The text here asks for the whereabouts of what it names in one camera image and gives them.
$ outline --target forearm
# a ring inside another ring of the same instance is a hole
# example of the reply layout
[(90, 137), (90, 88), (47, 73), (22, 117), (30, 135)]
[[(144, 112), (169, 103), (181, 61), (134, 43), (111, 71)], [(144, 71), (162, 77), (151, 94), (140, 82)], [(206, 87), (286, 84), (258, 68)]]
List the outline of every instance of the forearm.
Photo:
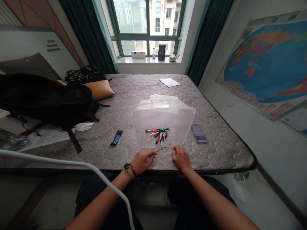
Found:
[(188, 169), (183, 173), (220, 230), (258, 229), (233, 203), (216, 191), (194, 170)]
[[(131, 177), (123, 170), (112, 184), (123, 191), (130, 183)], [(105, 223), (110, 211), (115, 205), (118, 195), (106, 187), (66, 228), (66, 230), (100, 230)]]

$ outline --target window sill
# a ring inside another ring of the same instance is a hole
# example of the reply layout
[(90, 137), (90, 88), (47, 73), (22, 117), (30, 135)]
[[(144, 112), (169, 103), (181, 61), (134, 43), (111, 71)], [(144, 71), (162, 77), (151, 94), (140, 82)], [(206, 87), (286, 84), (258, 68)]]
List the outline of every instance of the window sill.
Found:
[(156, 57), (155, 62), (153, 62), (152, 57), (146, 57), (145, 59), (132, 59), (132, 57), (121, 57), (120, 59), (117, 59), (116, 61), (117, 65), (126, 65), (126, 64), (181, 64), (181, 61), (176, 60), (176, 62), (170, 62), (169, 57), (165, 57), (164, 61), (159, 61), (158, 57)]

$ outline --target clear plastic box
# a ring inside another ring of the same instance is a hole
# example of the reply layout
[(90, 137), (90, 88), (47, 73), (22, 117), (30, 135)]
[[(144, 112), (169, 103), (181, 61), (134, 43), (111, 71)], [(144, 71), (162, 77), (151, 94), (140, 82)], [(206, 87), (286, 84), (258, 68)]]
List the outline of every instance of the clear plastic box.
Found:
[[(184, 144), (196, 110), (181, 100), (141, 101), (132, 112), (134, 131), (141, 148), (169, 147)], [(167, 138), (156, 143), (157, 137), (149, 136), (146, 129), (170, 128)]]

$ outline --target white tube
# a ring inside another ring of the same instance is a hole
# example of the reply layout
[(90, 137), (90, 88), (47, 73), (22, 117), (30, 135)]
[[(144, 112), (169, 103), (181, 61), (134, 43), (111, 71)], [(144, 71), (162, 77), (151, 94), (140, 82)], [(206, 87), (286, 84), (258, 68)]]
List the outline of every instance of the white tube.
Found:
[(129, 221), (130, 221), (131, 229), (135, 230), (134, 225), (133, 225), (131, 206), (130, 206), (128, 198), (118, 188), (116, 188), (105, 177), (105, 175), (95, 166), (93, 166), (89, 163), (84, 163), (84, 162), (56, 160), (56, 159), (51, 159), (51, 158), (46, 158), (46, 157), (38, 157), (38, 156), (26, 154), (26, 153), (18, 153), (18, 152), (8, 151), (8, 150), (4, 150), (4, 149), (0, 149), (0, 156), (14, 157), (14, 158), (19, 158), (19, 159), (23, 159), (23, 160), (30, 160), (30, 161), (36, 161), (36, 162), (48, 163), (48, 164), (56, 164), (56, 165), (82, 166), (82, 167), (86, 167), (86, 168), (93, 170), (103, 180), (103, 182), (105, 182), (105, 184), (107, 186), (109, 186), (114, 192), (116, 192), (124, 200), (124, 202), (127, 205), (127, 209), (128, 209), (128, 215), (129, 215)]

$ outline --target red bracelet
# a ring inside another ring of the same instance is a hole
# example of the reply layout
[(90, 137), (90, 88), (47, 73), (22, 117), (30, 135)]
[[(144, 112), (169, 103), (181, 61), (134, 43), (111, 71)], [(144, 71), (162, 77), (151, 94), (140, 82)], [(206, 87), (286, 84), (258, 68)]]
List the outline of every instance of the red bracelet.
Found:
[(133, 174), (135, 175), (135, 177), (137, 177), (137, 175), (135, 174), (135, 171), (134, 171), (134, 168), (133, 168), (132, 164), (130, 164), (130, 167), (131, 167), (131, 169), (132, 169)]

